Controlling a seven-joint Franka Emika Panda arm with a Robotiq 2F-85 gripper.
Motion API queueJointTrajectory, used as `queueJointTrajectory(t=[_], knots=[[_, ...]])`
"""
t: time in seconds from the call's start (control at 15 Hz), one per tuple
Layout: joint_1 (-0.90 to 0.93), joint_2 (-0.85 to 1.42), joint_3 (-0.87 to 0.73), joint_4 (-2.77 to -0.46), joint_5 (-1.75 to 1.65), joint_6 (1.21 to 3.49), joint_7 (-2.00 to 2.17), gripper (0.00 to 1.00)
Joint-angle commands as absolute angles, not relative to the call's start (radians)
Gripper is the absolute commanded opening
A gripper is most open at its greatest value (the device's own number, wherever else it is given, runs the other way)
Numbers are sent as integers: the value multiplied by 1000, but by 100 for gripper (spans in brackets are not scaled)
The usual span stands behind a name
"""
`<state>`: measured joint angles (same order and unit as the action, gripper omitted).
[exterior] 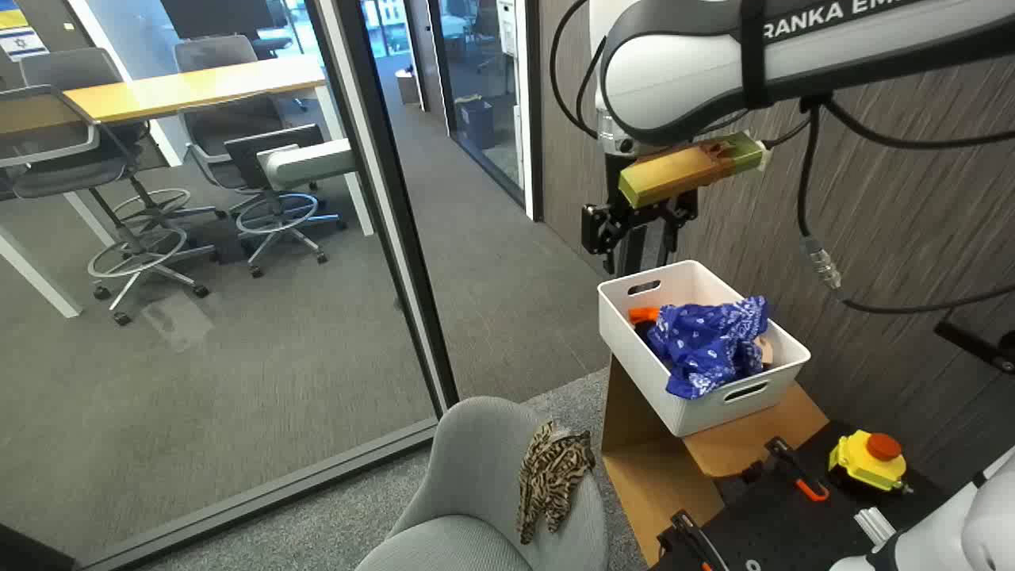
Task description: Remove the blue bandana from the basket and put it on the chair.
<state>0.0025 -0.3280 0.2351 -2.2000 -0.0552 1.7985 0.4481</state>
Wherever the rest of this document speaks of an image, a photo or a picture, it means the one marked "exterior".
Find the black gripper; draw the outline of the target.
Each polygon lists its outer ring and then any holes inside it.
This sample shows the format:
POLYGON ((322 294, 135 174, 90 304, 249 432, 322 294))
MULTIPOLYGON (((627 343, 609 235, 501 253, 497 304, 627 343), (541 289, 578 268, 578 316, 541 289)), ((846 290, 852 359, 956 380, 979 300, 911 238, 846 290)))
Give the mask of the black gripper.
POLYGON ((699 218, 699 194, 678 194, 652 206, 631 206, 622 191, 622 172, 627 159, 606 159, 606 203, 580 206, 580 245, 601 259, 609 275, 627 275, 641 268, 648 229, 663 224, 652 262, 663 267, 678 251, 678 230, 699 218))

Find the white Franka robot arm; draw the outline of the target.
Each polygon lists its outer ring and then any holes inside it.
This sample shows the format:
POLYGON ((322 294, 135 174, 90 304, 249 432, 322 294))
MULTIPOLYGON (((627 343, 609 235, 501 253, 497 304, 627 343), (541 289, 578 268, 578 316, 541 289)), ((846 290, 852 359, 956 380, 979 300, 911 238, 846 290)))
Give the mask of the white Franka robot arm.
POLYGON ((616 274, 616 247, 656 216, 618 191, 648 150, 727 113, 1011 50, 1015 0, 627 0, 591 56, 595 128, 574 110, 612 185, 609 206, 582 216, 582 247, 616 274))

